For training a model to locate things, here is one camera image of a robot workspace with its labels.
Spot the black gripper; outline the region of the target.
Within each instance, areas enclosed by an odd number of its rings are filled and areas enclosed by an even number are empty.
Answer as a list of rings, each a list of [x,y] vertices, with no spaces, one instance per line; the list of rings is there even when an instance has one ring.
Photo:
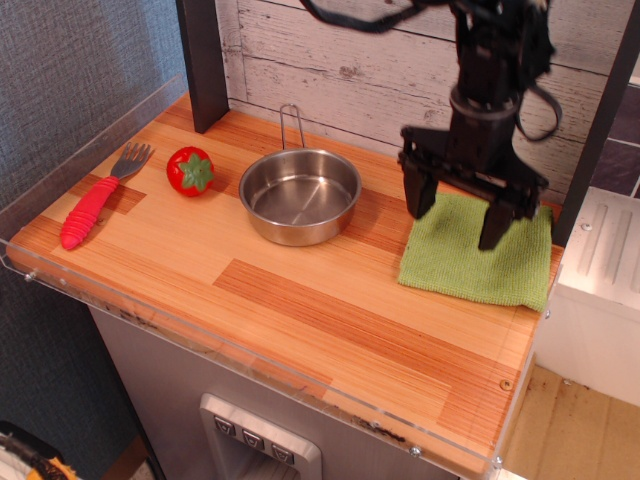
[[[407,209],[422,218],[434,205],[440,181],[490,202],[479,238],[493,250],[514,218],[533,218],[548,180],[515,153],[517,110],[454,110],[450,128],[405,126],[399,163]]]

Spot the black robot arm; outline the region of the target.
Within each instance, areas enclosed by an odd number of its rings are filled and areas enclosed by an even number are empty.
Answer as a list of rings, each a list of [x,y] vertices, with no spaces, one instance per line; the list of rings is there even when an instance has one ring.
[[[522,100],[532,92],[562,118],[537,79],[555,53],[545,1],[453,1],[459,75],[448,130],[405,127],[399,163],[409,213],[422,218],[445,182],[488,201],[479,249],[492,250],[515,220],[532,219],[549,182],[516,154]]]

